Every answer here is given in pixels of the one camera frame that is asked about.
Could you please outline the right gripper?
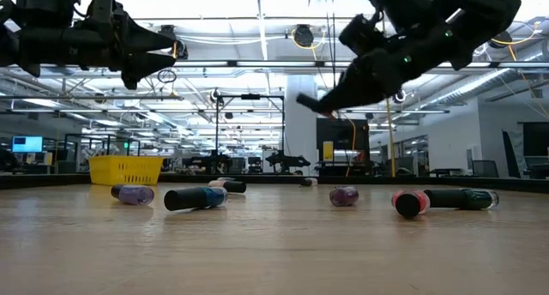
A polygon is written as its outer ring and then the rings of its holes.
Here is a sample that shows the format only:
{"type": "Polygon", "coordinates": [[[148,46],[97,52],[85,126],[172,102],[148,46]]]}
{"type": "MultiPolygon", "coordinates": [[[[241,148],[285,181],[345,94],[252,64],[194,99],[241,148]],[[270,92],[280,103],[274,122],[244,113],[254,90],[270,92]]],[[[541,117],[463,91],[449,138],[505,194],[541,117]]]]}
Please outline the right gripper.
{"type": "Polygon", "coordinates": [[[357,57],[337,86],[319,100],[319,111],[376,104],[397,93],[403,83],[449,61],[458,45],[457,34],[450,27],[434,27],[396,51],[376,49],[357,57]]]}

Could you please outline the black wall panel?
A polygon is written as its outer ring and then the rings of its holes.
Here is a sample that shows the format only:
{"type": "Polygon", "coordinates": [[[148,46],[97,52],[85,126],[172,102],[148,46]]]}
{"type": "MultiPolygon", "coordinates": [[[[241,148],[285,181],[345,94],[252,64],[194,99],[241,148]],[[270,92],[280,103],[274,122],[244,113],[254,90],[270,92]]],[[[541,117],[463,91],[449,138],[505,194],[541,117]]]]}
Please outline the black wall panel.
{"type": "Polygon", "coordinates": [[[549,180],[549,123],[518,123],[502,135],[511,178],[549,180]]]}

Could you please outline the black background station frame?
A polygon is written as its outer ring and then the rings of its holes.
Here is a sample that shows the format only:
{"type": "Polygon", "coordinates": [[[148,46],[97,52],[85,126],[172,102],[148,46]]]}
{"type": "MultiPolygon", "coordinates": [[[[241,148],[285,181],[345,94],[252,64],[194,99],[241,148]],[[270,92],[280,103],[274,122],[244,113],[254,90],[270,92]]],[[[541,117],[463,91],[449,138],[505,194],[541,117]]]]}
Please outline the black background station frame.
{"type": "Polygon", "coordinates": [[[280,95],[221,93],[224,105],[214,104],[212,158],[231,155],[244,159],[243,172],[259,175],[274,170],[265,160],[284,152],[286,103],[280,95]]]}

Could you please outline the dark green nail polish bottle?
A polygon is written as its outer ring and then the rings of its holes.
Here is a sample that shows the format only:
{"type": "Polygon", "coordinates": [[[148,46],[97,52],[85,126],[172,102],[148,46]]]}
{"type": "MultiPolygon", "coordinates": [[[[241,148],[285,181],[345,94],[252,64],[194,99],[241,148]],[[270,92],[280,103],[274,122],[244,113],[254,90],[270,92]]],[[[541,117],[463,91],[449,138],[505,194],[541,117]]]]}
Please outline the dark green nail polish bottle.
{"type": "Polygon", "coordinates": [[[484,189],[431,189],[424,190],[432,208],[459,208],[461,210],[482,210],[499,204],[499,195],[484,189]]]}

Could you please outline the coral pink nail polish bottle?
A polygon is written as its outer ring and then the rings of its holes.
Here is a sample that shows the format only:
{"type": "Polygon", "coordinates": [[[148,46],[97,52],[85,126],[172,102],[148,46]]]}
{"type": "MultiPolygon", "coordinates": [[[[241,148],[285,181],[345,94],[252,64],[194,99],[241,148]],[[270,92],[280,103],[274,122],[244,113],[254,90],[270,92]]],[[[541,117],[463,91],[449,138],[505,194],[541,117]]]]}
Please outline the coral pink nail polish bottle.
{"type": "Polygon", "coordinates": [[[393,208],[406,219],[425,213],[431,206],[429,196],[423,190],[402,190],[391,198],[393,208]]]}

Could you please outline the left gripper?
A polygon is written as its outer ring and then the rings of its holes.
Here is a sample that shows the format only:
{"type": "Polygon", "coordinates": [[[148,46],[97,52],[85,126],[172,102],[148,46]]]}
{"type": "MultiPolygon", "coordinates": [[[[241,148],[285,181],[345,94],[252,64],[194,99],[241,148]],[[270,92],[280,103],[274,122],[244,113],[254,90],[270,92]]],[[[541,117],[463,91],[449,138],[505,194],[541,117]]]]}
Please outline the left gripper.
{"type": "Polygon", "coordinates": [[[156,51],[171,48],[175,36],[155,33],[139,26],[128,13],[121,27],[75,27],[75,64],[81,69],[108,68],[121,72],[128,89],[136,89],[144,77],[172,67],[176,59],[164,52],[129,54],[130,51],[156,51]]]}

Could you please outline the black aluminium table frame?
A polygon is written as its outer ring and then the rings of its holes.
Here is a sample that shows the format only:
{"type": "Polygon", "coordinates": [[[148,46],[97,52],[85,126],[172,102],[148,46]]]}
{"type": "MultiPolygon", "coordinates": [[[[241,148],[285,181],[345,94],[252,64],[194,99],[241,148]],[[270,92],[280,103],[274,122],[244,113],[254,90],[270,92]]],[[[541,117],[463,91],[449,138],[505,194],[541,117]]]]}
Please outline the black aluminium table frame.
{"type": "MultiPolygon", "coordinates": [[[[233,175],[237,181],[247,184],[300,184],[306,177],[295,175],[233,175]]],[[[208,183],[216,179],[215,175],[179,175],[175,173],[160,174],[157,183],[182,183],[198,184],[208,183]]],[[[90,175],[60,174],[60,175],[6,175],[0,176],[0,190],[12,190],[23,188],[37,188],[46,186],[62,186],[71,184],[91,184],[90,175]]],[[[415,185],[425,186],[457,186],[469,188],[481,188],[491,190],[509,190],[549,194],[549,180],[541,179],[517,179],[517,178],[475,178],[475,177],[441,177],[441,178],[414,178],[414,177],[319,177],[319,184],[333,185],[398,185],[410,187],[415,185]]]]}

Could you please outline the yellow slotted plastic basket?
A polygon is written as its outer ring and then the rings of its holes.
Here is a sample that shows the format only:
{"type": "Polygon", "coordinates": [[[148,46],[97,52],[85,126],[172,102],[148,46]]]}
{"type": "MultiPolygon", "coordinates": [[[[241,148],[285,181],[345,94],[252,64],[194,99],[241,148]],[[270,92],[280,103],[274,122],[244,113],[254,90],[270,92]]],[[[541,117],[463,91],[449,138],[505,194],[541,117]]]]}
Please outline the yellow slotted plastic basket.
{"type": "Polygon", "coordinates": [[[101,185],[156,185],[163,157],[104,155],[89,159],[91,182],[101,185]]]}

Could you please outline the lit computer monitor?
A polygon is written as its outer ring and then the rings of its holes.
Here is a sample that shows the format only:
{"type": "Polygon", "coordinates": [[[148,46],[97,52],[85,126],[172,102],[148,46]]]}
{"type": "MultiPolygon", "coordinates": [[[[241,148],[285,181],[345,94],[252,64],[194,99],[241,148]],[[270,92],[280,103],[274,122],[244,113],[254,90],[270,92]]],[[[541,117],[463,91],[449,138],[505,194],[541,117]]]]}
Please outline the lit computer monitor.
{"type": "Polygon", "coordinates": [[[40,153],[43,150],[42,136],[16,135],[12,138],[13,153],[40,153]]]}

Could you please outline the lilac nail polish bottle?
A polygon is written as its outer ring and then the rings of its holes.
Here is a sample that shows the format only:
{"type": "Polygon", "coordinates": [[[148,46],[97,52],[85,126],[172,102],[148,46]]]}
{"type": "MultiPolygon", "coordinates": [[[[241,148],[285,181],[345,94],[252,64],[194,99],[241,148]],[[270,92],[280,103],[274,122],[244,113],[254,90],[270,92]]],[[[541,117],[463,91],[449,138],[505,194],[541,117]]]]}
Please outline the lilac nail polish bottle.
{"type": "Polygon", "coordinates": [[[154,200],[154,190],[144,185],[117,184],[111,187],[111,195],[121,203],[147,206],[154,200]]]}

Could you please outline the teal blue nail polish bottle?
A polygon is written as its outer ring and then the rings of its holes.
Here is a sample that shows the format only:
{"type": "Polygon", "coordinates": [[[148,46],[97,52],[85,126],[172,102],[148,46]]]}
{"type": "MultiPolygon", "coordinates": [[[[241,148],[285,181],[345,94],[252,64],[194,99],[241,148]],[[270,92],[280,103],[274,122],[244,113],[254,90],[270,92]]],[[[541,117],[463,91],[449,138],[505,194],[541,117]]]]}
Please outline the teal blue nail polish bottle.
{"type": "Polygon", "coordinates": [[[169,211],[194,208],[217,208],[227,201],[228,192],[219,187],[193,187],[169,190],[164,204],[169,211]]]}

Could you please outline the black mesh office chair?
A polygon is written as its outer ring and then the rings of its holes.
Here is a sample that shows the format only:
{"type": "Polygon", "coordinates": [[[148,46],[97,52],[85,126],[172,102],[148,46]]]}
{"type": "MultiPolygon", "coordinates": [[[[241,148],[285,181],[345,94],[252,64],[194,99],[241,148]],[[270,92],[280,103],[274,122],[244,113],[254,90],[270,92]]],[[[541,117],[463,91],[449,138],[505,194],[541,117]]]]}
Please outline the black mesh office chair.
{"type": "Polygon", "coordinates": [[[498,178],[498,167],[494,160],[473,160],[473,175],[481,178],[498,178]]]}

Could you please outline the pale pink nail polish bottle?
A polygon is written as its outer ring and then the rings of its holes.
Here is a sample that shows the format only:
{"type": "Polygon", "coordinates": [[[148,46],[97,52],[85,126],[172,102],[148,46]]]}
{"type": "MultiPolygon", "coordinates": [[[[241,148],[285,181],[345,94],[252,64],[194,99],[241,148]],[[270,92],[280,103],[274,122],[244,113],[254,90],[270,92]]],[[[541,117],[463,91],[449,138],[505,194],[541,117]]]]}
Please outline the pale pink nail polish bottle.
{"type": "Polygon", "coordinates": [[[247,190],[247,185],[244,182],[232,180],[232,179],[217,179],[208,183],[209,187],[223,188],[228,193],[244,194],[247,190]]]}

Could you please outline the black partition panel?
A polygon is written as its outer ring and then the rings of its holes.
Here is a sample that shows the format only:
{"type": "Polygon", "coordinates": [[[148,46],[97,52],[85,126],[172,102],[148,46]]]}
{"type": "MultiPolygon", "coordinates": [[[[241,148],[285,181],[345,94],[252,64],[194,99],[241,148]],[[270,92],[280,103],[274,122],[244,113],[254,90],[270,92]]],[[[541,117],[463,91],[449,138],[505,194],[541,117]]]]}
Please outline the black partition panel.
{"type": "Polygon", "coordinates": [[[320,177],[353,177],[371,173],[370,127],[367,120],[317,120],[317,171],[320,177]],[[334,143],[334,161],[323,161],[323,142],[334,143]]]}

